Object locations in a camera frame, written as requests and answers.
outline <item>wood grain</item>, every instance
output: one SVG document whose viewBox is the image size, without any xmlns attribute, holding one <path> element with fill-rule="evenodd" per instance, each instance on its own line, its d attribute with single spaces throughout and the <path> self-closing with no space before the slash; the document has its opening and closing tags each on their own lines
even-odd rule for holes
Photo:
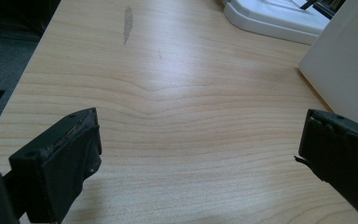
<svg viewBox="0 0 358 224">
<path fill-rule="evenodd" d="M 326 109 L 297 69 L 308 48 L 234 27 L 217 0 L 62 0 L 0 119 L 0 172 L 95 106 L 103 165 L 64 223 L 358 223 L 293 159 Z"/>
</svg>

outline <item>desk surface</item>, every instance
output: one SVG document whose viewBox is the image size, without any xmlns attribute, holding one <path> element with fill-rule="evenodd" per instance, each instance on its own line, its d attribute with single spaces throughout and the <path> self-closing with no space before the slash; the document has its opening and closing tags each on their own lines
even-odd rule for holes
<svg viewBox="0 0 358 224">
<path fill-rule="evenodd" d="M 234 27 L 218 0 L 62 0 L 0 119 L 0 172 L 95 106 L 103 164 L 65 223 L 358 223 L 293 158 L 325 109 L 297 69 L 308 48 Z"/>
</svg>

